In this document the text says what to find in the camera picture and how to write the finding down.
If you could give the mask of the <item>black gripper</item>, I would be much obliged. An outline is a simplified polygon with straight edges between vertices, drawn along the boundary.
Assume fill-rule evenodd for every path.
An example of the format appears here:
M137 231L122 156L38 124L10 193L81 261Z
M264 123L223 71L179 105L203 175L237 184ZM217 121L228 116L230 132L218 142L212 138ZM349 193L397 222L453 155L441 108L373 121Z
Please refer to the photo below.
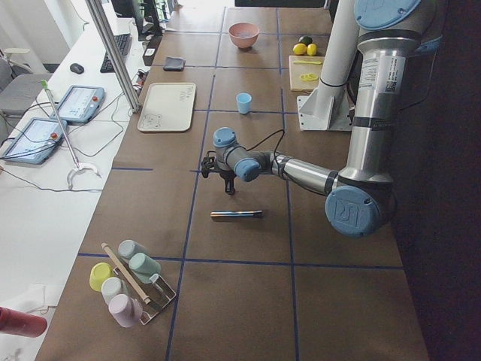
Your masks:
M225 182L225 193L233 196L235 194L234 179L236 174L233 171L220 171L219 175Z

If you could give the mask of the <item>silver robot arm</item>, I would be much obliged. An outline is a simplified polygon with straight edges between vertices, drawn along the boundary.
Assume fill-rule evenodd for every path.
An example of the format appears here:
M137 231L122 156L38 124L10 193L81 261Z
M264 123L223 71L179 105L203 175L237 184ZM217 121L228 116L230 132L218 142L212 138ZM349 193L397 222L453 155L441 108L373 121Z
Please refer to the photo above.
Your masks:
M213 135L215 154L204 176L220 174L225 191L234 179L273 174L326 197L325 215L341 234L377 231L395 209L389 156L409 59L434 53L442 38L443 1L341 1L334 15L318 86L298 98L303 130L345 126L351 133L340 171L275 150L249 151L228 127Z

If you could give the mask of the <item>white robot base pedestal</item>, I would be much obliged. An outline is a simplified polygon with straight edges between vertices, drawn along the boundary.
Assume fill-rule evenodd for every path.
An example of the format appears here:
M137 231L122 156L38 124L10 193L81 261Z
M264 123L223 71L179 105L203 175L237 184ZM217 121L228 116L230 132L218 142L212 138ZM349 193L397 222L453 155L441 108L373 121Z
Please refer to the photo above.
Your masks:
M318 86L297 97L302 131L350 131L346 83L357 53L359 25L353 0L338 2Z

